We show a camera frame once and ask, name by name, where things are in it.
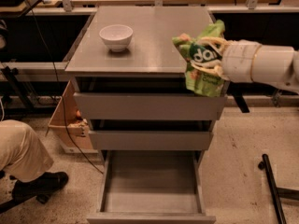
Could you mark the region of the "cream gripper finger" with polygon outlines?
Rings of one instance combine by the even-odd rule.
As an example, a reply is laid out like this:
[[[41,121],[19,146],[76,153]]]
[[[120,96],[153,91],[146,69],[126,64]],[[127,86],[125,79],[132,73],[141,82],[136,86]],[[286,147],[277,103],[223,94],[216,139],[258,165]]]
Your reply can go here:
[[[203,66],[199,63],[191,61],[191,66],[201,72],[213,75],[215,77],[220,77],[224,80],[228,80],[229,78],[223,73],[223,69],[220,62],[214,62],[212,65]]]
[[[223,54],[225,50],[233,43],[232,40],[226,40],[221,37],[204,36],[197,43],[199,45],[208,45],[212,47],[218,54]]]

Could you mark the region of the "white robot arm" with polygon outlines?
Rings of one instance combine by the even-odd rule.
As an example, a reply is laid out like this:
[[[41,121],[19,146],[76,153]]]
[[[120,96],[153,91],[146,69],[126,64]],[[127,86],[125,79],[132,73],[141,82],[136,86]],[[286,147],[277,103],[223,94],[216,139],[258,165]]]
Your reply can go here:
[[[262,83],[299,93],[299,52],[293,47],[203,37],[191,59],[193,68],[234,83]]]

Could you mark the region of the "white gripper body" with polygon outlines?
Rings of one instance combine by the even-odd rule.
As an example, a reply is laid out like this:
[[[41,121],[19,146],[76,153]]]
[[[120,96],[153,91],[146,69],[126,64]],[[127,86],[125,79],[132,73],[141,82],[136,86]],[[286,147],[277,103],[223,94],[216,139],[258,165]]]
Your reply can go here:
[[[221,60],[223,74],[234,83],[252,83],[250,71],[260,47],[261,44],[258,42],[234,41],[223,53]]]

